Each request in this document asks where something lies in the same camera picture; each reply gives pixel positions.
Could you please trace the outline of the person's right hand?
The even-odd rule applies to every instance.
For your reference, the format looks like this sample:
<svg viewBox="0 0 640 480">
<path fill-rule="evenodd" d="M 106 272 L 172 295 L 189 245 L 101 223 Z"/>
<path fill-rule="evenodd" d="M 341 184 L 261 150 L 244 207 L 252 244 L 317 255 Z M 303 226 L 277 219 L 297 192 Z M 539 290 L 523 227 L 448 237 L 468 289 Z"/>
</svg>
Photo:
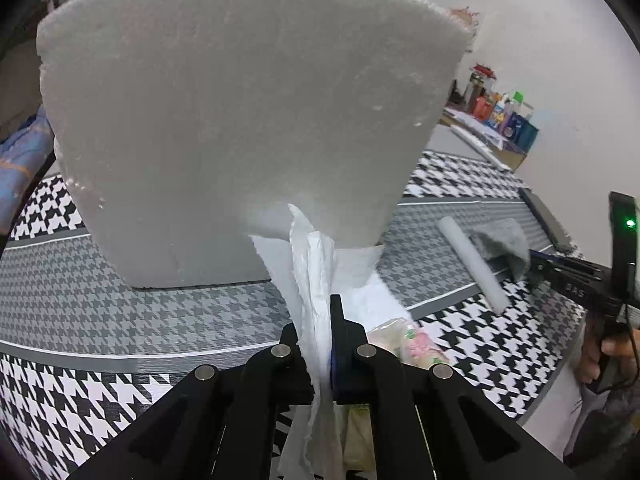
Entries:
<svg viewBox="0 0 640 480">
<path fill-rule="evenodd" d="M 597 322 L 594 318 L 588 316 L 582 341 L 582 352 L 580 352 L 580 358 L 575 368 L 578 382 L 591 384 L 600 377 L 601 356 L 616 359 L 620 366 L 620 374 L 626 379 L 634 378 L 637 370 L 637 358 L 629 335 L 617 334 L 602 339 L 597 335 L 596 325 Z"/>
</svg>

